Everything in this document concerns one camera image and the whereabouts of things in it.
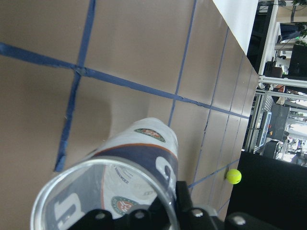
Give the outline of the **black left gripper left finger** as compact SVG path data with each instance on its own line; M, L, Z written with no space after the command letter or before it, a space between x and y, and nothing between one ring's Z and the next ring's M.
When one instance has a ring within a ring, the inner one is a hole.
M69 227L70 230L114 230L112 214L104 209L94 209L86 213Z

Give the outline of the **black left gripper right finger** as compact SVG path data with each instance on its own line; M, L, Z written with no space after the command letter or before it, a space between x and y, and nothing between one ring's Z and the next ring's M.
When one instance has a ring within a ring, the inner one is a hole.
M204 210L194 207L185 181L176 182L176 196L176 215L180 229L201 230Z

